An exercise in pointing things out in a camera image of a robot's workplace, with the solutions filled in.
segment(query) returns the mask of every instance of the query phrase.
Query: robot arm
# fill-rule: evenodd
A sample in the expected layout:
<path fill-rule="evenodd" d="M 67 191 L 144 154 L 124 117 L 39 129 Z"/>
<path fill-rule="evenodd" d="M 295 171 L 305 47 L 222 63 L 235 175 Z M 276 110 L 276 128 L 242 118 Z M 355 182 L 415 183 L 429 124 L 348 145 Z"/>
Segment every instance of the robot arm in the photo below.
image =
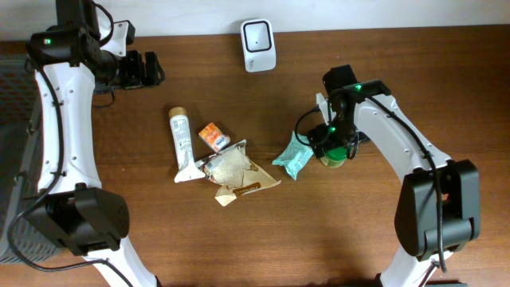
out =
<path fill-rule="evenodd" d="M 359 83 L 345 65 L 326 73 L 323 83 L 337 116 L 307 133 L 310 146 L 320 158 L 338 147 L 356 151 L 360 138 L 374 142 L 402 183 L 394 221 L 400 247 L 377 281 L 384 287 L 423 286 L 440 255 L 450 257 L 480 233 L 477 169 L 468 160 L 454 162 L 428 141 L 381 81 Z M 446 200 L 436 200 L 438 188 Z"/>
<path fill-rule="evenodd" d="M 94 93 L 114 96 L 116 88 L 157 86 L 164 72 L 155 53 L 146 53 L 143 63 L 140 52 L 126 51 L 135 36 L 129 21 L 114 23 L 91 0 L 56 3 L 58 25 L 27 43 L 41 93 L 44 162 L 38 188 L 44 196 L 25 218 L 55 246 L 90 262 L 107 262 L 95 267 L 111 286 L 157 286 L 127 236 L 126 202 L 101 189 L 91 107 Z"/>

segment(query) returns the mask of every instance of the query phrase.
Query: brown table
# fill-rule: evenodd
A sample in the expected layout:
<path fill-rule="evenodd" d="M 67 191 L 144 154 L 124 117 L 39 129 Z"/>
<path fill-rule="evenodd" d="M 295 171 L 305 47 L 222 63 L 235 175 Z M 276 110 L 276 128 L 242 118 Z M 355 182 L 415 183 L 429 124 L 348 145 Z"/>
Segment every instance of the brown table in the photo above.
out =
<path fill-rule="evenodd" d="M 481 175 L 481 236 L 447 261 L 471 286 L 510 281 L 510 26 L 277 33 L 277 67 L 249 74 L 238 35 L 137 38 L 166 71 L 159 88 L 118 92 L 92 113 L 103 187 L 126 198 L 130 238 L 164 286 L 307 285 L 371 279 L 398 246 L 393 220 L 400 183 L 374 144 L 338 169 L 311 159 L 297 181 L 271 165 L 300 115 L 325 94 L 322 76 L 351 64 L 380 78 L 420 131 Z M 2 45 L 3 53 L 22 45 Z M 107 103 L 98 96 L 95 104 Z M 174 183 L 170 108 L 187 109 L 193 131 L 215 122 L 280 186 L 221 207 L 219 186 Z M 302 131 L 319 123 L 311 118 Z M 197 158 L 211 150 L 195 135 Z M 75 261 L 70 253 L 46 262 Z M 2 286 L 106 286 L 93 267 L 40 273 L 0 266 Z"/>

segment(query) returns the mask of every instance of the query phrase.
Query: blue wrapper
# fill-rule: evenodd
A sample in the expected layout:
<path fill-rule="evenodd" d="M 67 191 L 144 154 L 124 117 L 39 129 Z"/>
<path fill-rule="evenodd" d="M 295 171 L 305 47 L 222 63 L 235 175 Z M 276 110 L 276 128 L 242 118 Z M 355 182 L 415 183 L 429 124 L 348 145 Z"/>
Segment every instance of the blue wrapper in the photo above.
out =
<path fill-rule="evenodd" d="M 308 144 L 306 136 L 300 134 L 297 134 L 297 136 L 300 137 L 302 142 Z M 290 143 L 287 148 L 285 148 L 285 151 L 278 156 L 278 158 L 273 160 L 273 165 L 285 167 L 288 175 L 294 180 L 297 180 L 297 173 L 306 165 L 312 155 L 312 148 L 298 142 L 294 136 L 294 132 L 292 132 Z"/>

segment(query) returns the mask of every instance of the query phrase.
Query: tabletop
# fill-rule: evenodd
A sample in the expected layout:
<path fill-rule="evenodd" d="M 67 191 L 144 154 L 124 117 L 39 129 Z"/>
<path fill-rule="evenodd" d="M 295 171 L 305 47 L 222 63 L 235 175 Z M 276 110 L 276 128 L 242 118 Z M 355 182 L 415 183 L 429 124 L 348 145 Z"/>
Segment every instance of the tabletop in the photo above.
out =
<path fill-rule="evenodd" d="M 481 236 L 447 260 L 434 280 L 470 286 L 510 281 L 510 26 L 361 29 L 276 33 L 277 66 L 247 73 L 239 35 L 138 37 L 130 48 L 155 51 L 167 79 L 158 88 L 118 91 L 92 111 L 103 188 L 129 207 L 129 237 L 163 286 L 299 286 L 370 280 L 398 247 L 394 213 L 400 183 L 373 143 L 342 167 L 312 158 L 290 178 L 272 161 L 297 119 L 326 95 L 322 76 L 350 64 L 359 81 L 388 86 L 428 140 L 480 172 Z M 19 43 L 0 53 L 22 53 Z M 108 103 L 108 95 L 94 104 Z M 207 180 L 174 183 L 168 111 L 184 107 L 195 158 L 210 155 L 198 132 L 214 122 L 281 184 L 222 207 Z M 320 122 L 306 119 L 306 132 Z M 45 265 L 76 261 L 69 252 Z M 93 267 L 41 273 L 0 266 L 7 286 L 106 286 Z"/>

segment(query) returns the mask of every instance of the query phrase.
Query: white wall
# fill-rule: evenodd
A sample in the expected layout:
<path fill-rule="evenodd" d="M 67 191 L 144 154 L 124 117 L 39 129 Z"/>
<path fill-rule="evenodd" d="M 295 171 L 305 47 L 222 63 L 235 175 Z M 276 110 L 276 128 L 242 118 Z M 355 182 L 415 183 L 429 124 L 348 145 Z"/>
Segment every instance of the white wall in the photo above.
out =
<path fill-rule="evenodd" d="M 275 32 L 510 23 L 510 0 L 97 0 L 137 36 L 238 33 L 267 18 Z M 0 0 L 0 39 L 56 23 L 54 0 Z"/>

